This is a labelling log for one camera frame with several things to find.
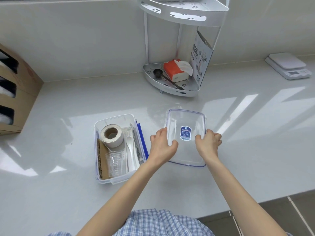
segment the tiled floor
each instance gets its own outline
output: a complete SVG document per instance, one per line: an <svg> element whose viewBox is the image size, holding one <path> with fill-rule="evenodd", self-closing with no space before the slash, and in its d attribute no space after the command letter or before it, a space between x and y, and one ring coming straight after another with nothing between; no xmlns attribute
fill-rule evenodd
<svg viewBox="0 0 315 236"><path fill-rule="evenodd" d="M293 236L312 236L315 232L315 190L279 198L260 205ZM215 236L243 236L230 211L199 218Z"/></svg>

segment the checkered fabric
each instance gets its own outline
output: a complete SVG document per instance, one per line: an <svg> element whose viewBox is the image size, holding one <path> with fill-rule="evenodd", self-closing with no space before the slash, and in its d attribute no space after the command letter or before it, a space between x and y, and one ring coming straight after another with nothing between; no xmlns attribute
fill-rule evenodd
<svg viewBox="0 0 315 236"><path fill-rule="evenodd" d="M197 219L182 215L173 215L168 210L136 210L132 211L124 226L114 236L215 236L212 231ZM66 232L57 232L48 236L71 236Z"/></svg>

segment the white label roll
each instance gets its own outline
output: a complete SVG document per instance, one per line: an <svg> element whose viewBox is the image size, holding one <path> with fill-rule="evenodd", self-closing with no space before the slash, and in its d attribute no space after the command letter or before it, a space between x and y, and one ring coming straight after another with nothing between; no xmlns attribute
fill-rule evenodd
<svg viewBox="0 0 315 236"><path fill-rule="evenodd" d="M118 147L124 141L124 135L120 126L107 125L100 131L100 140L109 148Z"/></svg>

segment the clear plastic storage box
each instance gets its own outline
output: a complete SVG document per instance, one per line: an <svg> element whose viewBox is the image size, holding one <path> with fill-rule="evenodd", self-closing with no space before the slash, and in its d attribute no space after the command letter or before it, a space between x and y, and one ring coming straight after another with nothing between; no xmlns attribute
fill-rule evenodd
<svg viewBox="0 0 315 236"><path fill-rule="evenodd" d="M179 143L177 152L170 162L204 167L206 164L196 149L195 136L199 134L202 139L204 138L206 116L199 112L171 109L166 117L165 126L168 144L171 145L174 139Z"/></svg>
<svg viewBox="0 0 315 236"><path fill-rule="evenodd" d="M100 131L105 126L107 126L109 124L117 124L122 129L132 127L134 130L134 141L135 141L135 144L137 146L137 150L140 152L140 160L139 161L145 162L147 160L147 157L148 157L148 152L147 152L147 148L146 148L146 145L145 145L145 142L143 139L140 123L137 123L135 117L132 114L124 114L124 115L115 116L112 118L106 118L104 120L96 122L94 125L94 145L95 145L94 147L95 147L95 157L96 157L95 167L96 167L96 179L101 184L105 184L105 183L117 184L120 182L124 182L124 181L128 180L135 172L135 171L128 172L124 175L112 177L109 179L101 179L100 178L100 168L99 168L100 161L98 158L97 142L99 139ZM108 150L109 150L109 152L114 152L114 151L125 152L126 149L127 149L127 146L126 146L126 143L124 140L120 146L118 146L116 148L109 148Z"/></svg>

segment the black ladle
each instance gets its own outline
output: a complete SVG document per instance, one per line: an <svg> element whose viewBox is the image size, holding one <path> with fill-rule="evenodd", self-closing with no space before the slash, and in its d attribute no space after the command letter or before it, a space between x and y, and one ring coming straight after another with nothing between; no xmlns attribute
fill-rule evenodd
<svg viewBox="0 0 315 236"><path fill-rule="evenodd" d="M176 83L174 83L173 81L171 81L169 78L165 77L165 75L163 75L163 71L161 69L155 69L153 70L153 74L155 77L160 78L160 77L164 77L165 79L167 79L168 81L171 82L172 85L174 85L176 88L180 89L180 90L185 90L182 87L179 87Z"/></svg>

